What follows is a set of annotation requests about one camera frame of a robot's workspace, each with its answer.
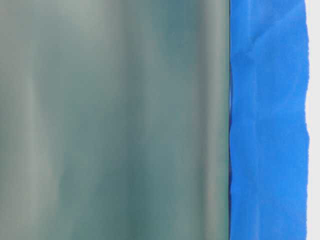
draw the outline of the white surface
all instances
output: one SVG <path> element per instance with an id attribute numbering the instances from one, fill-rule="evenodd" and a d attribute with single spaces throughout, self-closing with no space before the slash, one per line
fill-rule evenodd
<path id="1" fill-rule="evenodd" d="M 320 3 L 305 0 L 309 35 L 309 84 L 306 95 L 306 123 L 310 137 L 307 199 L 307 240 L 320 236 Z"/>

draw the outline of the blue tape strip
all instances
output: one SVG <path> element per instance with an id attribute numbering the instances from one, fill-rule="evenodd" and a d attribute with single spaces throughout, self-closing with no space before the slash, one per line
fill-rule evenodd
<path id="1" fill-rule="evenodd" d="M 305 239 L 305 2 L 231 0 L 230 37 L 230 239 Z"/>

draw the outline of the blurry green background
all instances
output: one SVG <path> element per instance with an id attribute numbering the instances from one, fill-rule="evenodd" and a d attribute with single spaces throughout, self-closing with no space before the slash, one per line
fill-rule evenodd
<path id="1" fill-rule="evenodd" d="M 0 0 L 0 239 L 227 240 L 226 0 Z"/>

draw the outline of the teal surface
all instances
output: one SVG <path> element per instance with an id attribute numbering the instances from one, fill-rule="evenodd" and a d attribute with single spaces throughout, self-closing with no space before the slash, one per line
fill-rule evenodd
<path id="1" fill-rule="evenodd" d="M 0 0 L 0 239 L 227 240 L 228 21 Z"/>

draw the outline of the blue painter's tape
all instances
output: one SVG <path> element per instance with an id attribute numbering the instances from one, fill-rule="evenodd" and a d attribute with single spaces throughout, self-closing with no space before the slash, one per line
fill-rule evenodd
<path id="1" fill-rule="evenodd" d="M 231 0 L 231 240 L 303 240 L 309 137 L 304 0 Z"/>

